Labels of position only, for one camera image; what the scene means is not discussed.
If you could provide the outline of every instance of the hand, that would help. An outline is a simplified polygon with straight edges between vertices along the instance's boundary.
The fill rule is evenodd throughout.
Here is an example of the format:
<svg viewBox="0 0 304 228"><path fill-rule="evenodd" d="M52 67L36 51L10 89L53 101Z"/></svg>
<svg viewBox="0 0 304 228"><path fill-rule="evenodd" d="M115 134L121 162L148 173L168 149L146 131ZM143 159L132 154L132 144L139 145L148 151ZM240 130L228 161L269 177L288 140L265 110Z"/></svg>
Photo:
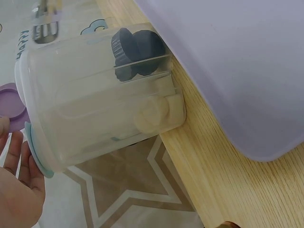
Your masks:
<svg viewBox="0 0 304 228"><path fill-rule="evenodd" d="M8 140L9 124L8 118L0 118L0 155ZM31 228L42 214L44 176L30 153L28 142L22 142L23 134L14 132L3 168L0 167L0 228Z"/></svg>

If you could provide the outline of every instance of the wood grain surface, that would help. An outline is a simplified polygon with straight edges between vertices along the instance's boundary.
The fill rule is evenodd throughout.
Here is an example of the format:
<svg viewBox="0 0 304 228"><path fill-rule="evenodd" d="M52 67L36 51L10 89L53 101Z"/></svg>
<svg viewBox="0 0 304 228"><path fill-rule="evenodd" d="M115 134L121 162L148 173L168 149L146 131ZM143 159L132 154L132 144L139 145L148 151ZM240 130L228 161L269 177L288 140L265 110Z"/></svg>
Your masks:
<svg viewBox="0 0 304 228"><path fill-rule="evenodd" d="M109 26L147 22L133 0L97 0ZM225 220L242 228L304 227L304 146L269 163L251 161L227 140L176 59L186 123L161 135L206 228Z"/></svg>

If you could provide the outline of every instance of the blue cloud print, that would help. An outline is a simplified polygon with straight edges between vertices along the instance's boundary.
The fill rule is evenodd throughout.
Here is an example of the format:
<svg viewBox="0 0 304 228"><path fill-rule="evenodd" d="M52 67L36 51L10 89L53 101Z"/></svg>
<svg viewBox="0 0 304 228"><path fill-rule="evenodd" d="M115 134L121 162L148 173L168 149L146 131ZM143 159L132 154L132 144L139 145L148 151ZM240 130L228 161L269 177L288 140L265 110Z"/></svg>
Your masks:
<svg viewBox="0 0 304 228"><path fill-rule="evenodd" d="M83 34L90 34L90 33L94 33L96 32L96 30L98 28L104 28L104 29L107 29L108 26L105 22L104 19L98 19L98 20L95 20L93 21L89 27L85 28L84 30L82 30L82 32L80 33L81 35Z"/></svg>

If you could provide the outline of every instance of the purple lid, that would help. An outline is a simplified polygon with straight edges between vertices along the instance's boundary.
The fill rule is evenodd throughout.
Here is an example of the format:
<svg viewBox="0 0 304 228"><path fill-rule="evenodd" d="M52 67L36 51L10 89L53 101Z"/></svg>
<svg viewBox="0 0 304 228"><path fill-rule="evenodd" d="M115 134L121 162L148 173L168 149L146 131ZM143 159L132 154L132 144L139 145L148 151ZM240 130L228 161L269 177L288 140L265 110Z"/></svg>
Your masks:
<svg viewBox="0 0 304 228"><path fill-rule="evenodd" d="M15 83L0 86L0 117L10 120L9 132L20 131L24 123L29 122L29 115L22 103Z"/></svg>

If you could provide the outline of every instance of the plastic storage box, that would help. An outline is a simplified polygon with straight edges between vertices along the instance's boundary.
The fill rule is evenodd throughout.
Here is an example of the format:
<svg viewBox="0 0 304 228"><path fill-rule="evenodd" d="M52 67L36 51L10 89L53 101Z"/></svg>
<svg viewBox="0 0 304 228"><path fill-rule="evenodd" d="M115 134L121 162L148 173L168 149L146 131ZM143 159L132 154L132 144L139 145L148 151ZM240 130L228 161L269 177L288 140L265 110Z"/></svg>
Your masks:
<svg viewBox="0 0 304 228"><path fill-rule="evenodd" d="M26 51L15 80L30 149L47 177L185 120L170 52L149 23Z"/></svg>

